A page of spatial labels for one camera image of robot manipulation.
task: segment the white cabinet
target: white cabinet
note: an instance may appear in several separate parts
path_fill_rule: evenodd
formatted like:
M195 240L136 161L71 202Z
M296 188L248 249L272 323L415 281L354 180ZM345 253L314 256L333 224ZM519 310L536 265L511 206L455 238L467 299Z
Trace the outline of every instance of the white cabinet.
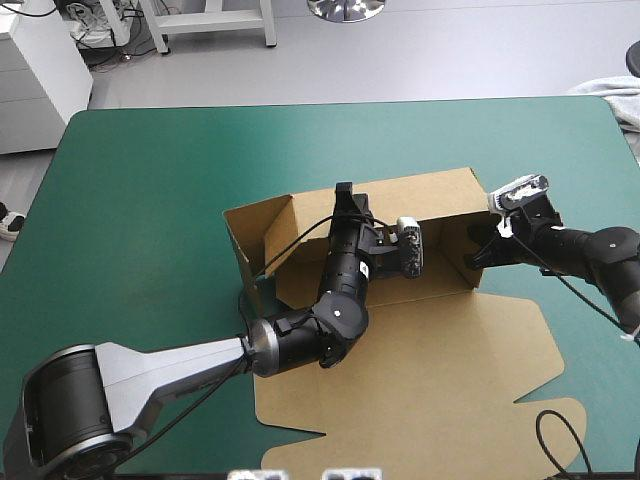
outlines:
M43 13L53 2L9 6ZM57 12L30 18L0 6L0 154L57 147L73 114L87 108L92 84Z

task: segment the brown cardboard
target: brown cardboard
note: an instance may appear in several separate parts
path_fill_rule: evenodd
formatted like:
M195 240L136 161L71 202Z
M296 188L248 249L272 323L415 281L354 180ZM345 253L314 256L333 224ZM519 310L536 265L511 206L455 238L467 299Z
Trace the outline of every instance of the brown cardboard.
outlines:
M573 399L514 404L564 367L535 304L473 292L481 272L464 265L463 255L477 250L466 228L493 222L473 172L370 182L354 192L366 192L374 215L389 224L405 215L420 222L425 271L417 280L371 282L369 328L342 364L256 378L260 421L327 434L270 450L263 467L286 468L295 479L319 478L332 466L380 466L387 480L553 474L536 443L536 414L555 408L581 436L586 415ZM330 215L333 203L333 189L326 189L225 212L257 306L253 275ZM276 295L291 307L316 300L328 230L328 223L315 230L268 270ZM578 453L554 420L545 438L563 464Z
M574 399L513 403L563 370L533 302L466 292L369 314L335 368L255 379L261 422L326 433L269 450L263 468L300 480L348 466L380 467L385 480L541 480L555 470L538 446L536 415L555 409L584 437ZM578 450L566 430L546 418L543 432L568 465Z

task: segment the green table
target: green table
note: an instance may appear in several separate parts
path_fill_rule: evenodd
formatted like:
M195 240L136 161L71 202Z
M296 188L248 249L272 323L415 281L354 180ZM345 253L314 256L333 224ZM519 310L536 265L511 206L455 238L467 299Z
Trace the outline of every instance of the green table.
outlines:
M546 174L574 228L640 227L640 171L608 106L594 98L77 115L0 275L0 431L22 375L65 345L155 349L241 331L223 210L339 180L466 165L487 190ZM637 348L535 268L487 271L482 290L541 305L566 371L528 399L579 399L594 467L630 468L640 434ZM168 408L160 424L183 405ZM270 446L303 438L259 424L252 380L238 377L123 470L256 467Z

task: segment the white cloth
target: white cloth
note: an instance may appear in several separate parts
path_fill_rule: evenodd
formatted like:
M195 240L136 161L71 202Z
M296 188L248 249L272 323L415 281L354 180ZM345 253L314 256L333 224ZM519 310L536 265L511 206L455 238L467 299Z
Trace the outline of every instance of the white cloth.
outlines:
M581 83L567 93L604 98L611 106L631 151L640 164L640 78L599 78Z

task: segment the shoe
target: shoe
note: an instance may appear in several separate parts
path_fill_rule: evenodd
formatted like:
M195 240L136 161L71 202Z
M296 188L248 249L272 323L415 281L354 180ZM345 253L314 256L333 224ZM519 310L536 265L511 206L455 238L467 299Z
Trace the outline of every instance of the shoe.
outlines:
M22 225L24 225L24 215L17 212L7 212L5 217L0 219L0 238L15 242Z

